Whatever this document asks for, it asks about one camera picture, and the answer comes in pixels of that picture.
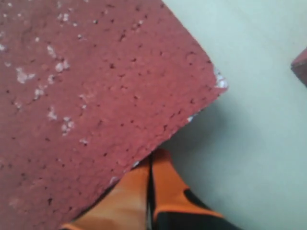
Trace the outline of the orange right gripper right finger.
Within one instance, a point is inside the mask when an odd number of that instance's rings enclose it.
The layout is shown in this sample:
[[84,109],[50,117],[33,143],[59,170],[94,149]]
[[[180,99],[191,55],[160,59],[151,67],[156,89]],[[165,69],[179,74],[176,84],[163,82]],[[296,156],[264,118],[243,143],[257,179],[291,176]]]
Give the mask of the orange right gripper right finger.
[[152,203],[155,230],[238,230],[198,199],[173,167],[170,153],[152,154]]

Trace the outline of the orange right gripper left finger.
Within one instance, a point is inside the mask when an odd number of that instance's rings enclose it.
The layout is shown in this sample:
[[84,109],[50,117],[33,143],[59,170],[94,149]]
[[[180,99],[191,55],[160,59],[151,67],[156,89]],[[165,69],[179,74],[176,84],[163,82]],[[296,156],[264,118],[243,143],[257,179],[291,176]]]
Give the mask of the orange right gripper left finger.
[[97,205],[63,230],[145,230],[149,165],[139,165],[124,175]]

